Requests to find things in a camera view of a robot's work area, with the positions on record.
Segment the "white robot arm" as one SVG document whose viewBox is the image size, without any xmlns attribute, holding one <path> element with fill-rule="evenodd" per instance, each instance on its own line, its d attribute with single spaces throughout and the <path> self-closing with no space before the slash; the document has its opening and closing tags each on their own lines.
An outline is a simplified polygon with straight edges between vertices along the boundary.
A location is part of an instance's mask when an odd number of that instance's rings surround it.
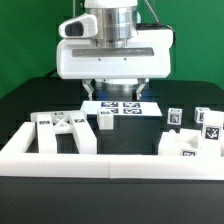
<svg viewBox="0 0 224 224">
<path fill-rule="evenodd" d="M 85 0 L 84 13 L 59 26 L 59 76 L 81 80 L 89 95 L 95 81 L 132 87 L 136 98 L 149 79 L 167 77 L 175 31 L 158 21 L 143 23 L 137 6 L 137 0 Z"/>
</svg>

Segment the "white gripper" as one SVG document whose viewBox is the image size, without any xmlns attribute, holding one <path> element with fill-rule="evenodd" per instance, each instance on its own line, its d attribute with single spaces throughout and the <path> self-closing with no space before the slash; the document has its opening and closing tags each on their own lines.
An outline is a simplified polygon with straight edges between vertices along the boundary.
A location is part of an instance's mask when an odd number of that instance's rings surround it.
<svg viewBox="0 0 224 224">
<path fill-rule="evenodd" d="M 94 99 L 91 79 L 138 79 L 136 100 L 146 78 L 166 78 L 171 72 L 170 29 L 140 30 L 123 48 L 98 48 L 91 39 L 64 39 L 57 47 L 57 72 L 63 79 L 84 79 L 90 101 Z"/>
</svg>

